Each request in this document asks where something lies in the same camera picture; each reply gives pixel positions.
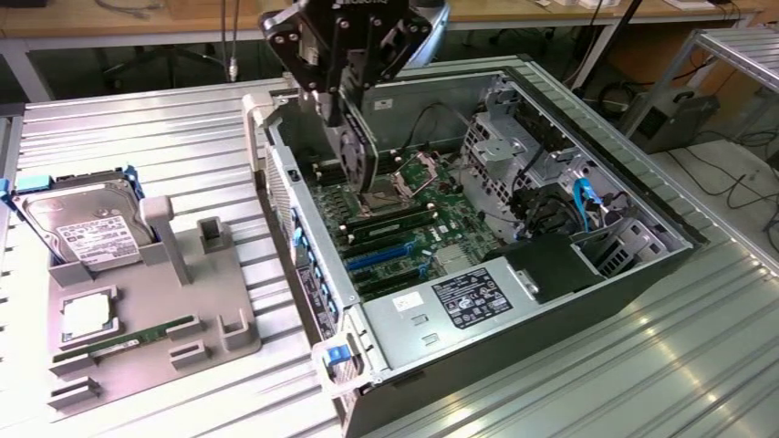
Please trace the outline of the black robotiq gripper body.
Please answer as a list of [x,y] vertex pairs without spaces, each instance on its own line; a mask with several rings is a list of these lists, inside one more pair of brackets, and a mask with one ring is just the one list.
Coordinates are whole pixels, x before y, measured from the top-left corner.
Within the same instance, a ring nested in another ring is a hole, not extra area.
[[368,43],[368,19],[401,17],[411,11],[408,1],[304,1],[301,9],[323,9],[336,18],[341,59],[364,55]]

